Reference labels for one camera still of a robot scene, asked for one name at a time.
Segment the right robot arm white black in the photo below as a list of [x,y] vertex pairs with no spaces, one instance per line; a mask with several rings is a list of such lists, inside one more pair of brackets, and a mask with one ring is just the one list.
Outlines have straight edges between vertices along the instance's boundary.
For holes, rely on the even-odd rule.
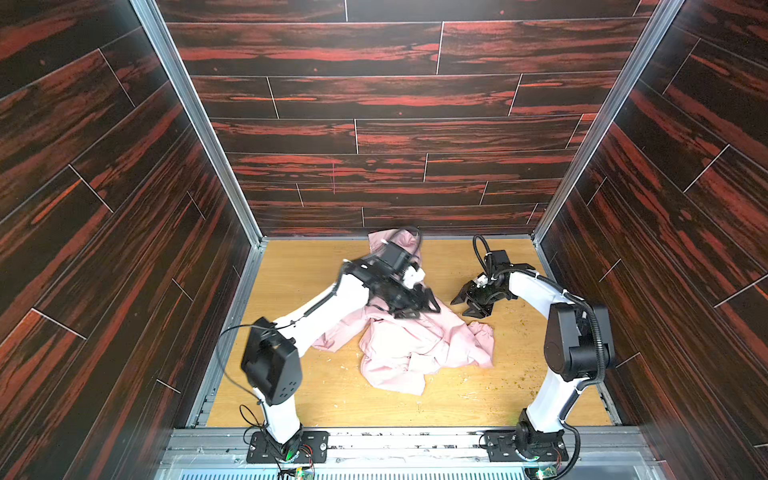
[[563,453],[567,417],[584,390],[601,383],[613,365],[614,347],[607,308],[591,304],[541,275],[528,264],[488,271],[468,281],[451,301],[464,315],[482,319],[495,302],[522,299],[547,320],[543,353],[545,380],[519,417],[515,453],[528,461],[552,461]]

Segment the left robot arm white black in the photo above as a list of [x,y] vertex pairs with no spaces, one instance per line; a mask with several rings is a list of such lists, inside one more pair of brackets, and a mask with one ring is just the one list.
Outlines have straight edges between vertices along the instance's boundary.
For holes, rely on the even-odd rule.
[[375,297],[391,309],[404,309],[406,319],[437,310],[434,295],[422,285],[424,277],[414,264],[384,275],[371,266],[345,262],[335,283],[307,304],[275,322],[260,318],[251,326],[241,370],[260,402],[266,434],[274,444],[283,451],[298,448],[303,425],[294,396],[303,379],[301,359],[309,347]]

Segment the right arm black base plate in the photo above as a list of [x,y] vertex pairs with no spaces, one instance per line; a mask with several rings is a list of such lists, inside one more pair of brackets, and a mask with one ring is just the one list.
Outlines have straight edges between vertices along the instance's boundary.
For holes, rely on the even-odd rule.
[[491,462],[558,463],[569,459],[563,431],[518,434],[515,430],[488,430],[479,440]]

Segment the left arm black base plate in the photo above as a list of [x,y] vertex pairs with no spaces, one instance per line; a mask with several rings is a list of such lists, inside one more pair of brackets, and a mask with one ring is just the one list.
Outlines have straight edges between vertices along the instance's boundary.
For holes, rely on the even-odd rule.
[[269,433],[252,434],[247,464],[323,464],[326,462],[330,433],[324,430],[300,430],[286,443],[277,442]]

